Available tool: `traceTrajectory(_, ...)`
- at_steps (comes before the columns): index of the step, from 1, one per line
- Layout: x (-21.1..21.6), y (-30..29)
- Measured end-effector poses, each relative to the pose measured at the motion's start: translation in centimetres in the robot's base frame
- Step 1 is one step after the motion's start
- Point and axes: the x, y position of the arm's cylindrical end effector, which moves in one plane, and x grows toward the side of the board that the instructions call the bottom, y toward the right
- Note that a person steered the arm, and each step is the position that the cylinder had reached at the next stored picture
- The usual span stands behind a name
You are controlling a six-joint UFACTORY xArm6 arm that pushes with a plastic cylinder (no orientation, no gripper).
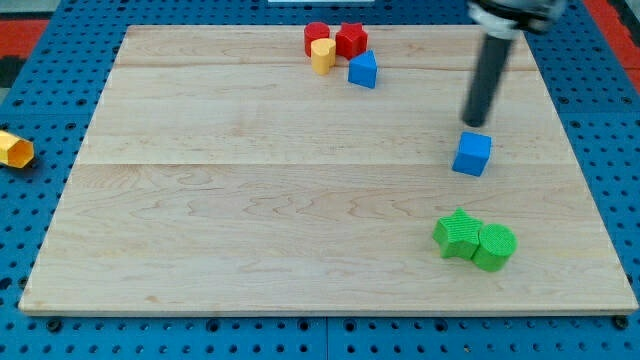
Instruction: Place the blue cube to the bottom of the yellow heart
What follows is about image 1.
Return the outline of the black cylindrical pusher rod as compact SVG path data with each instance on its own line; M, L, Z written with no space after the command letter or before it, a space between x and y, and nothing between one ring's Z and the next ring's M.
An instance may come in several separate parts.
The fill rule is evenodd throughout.
M479 128L486 123L513 42L513 39L484 35L462 111L465 125Z

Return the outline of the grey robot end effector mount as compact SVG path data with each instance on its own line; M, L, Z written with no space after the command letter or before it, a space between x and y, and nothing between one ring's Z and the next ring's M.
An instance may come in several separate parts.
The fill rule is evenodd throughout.
M511 40L520 31L547 33L566 9L566 0L468 0L469 17L494 38Z

